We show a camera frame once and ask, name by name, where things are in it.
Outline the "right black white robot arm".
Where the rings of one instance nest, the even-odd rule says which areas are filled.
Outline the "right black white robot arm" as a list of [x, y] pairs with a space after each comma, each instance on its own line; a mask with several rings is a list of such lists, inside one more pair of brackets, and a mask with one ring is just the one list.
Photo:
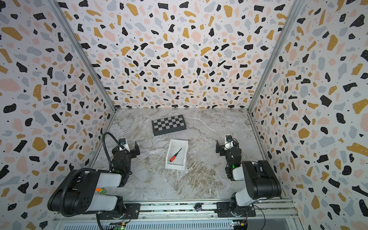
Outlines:
[[243, 161], [239, 143], [228, 136], [225, 144], [216, 142], [216, 153], [226, 160], [225, 173], [231, 181], [244, 181], [245, 188], [232, 195], [232, 212], [240, 212], [256, 202], [281, 196], [281, 184], [267, 160]]

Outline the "red black screwdriver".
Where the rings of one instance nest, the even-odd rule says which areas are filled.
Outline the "red black screwdriver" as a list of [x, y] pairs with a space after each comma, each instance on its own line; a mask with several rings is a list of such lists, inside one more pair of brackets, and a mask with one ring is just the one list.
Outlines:
[[171, 159], [169, 160], [169, 162], [173, 162], [174, 159], [177, 157], [178, 153], [182, 150], [182, 148], [174, 155], [171, 157]]

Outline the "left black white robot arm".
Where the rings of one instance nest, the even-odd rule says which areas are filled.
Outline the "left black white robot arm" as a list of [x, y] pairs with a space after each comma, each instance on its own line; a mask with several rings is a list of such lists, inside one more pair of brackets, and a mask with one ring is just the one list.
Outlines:
[[104, 218], [120, 219], [126, 215], [128, 208], [122, 196], [103, 195], [98, 189], [124, 187], [132, 175], [131, 160], [140, 154], [140, 149], [137, 143], [129, 149], [125, 140], [120, 139], [112, 153], [111, 170], [72, 170], [48, 200], [49, 211], [64, 217], [101, 214]]

